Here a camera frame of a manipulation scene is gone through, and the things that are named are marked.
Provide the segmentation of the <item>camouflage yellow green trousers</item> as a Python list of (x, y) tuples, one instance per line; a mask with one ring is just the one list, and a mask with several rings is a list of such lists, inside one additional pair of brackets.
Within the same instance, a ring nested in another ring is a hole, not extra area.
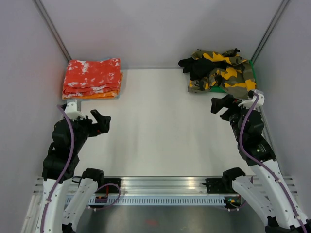
[(205, 93), (219, 88), (237, 99), (247, 98), (257, 83), (251, 61), (239, 52), (239, 49), (224, 53), (197, 50), (190, 58), (179, 61), (183, 73), (190, 75), (188, 92)]

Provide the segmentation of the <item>black trousers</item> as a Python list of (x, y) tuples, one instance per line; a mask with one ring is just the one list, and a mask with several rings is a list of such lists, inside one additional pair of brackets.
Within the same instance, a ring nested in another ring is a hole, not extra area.
[(226, 69), (227, 67), (225, 62), (212, 62), (206, 58), (199, 58), (198, 60), (193, 58), (182, 59), (178, 62), (178, 65), (183, 69), (183, 73), (190, 74), (191, 81), (207, 77), (216, 68)]

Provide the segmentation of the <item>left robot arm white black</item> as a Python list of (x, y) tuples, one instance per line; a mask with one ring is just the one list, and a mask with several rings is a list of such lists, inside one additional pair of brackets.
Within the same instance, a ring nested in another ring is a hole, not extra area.
[(88, 168), (78, 190), (68, 205), (65, 204), (69, 186), (79, 163), (78, 153), (90, 137), (108, 133), (110, 116), (91, 110), (96, 119), (87, 116), (70, 119), (66, 114), (54, 125), (52, 143), (43, 161), (43, 197), (37, 233), (74, 233), (91, 196), (105, 189), (102, 170)]

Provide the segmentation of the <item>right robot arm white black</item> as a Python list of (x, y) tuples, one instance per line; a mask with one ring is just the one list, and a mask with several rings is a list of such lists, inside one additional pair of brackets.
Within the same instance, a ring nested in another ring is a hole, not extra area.
[(264, 104), (264, 95), (257, 90), (248, 92), (246, 100), (232, 95), (211, 99), (211, 113), (223, 108), (222, 120), (230, 123), (241, 157), (255, 173), (265, 193), (259, 192), (250, 178), (238, 167), (223, 173), (222, 188), (235, 191), (257, 213), (267, 233), (309, 233), (311, 220), (301, 210), (291, 194), (276, 155), (262, 135), (264, 122), (256, 108)]

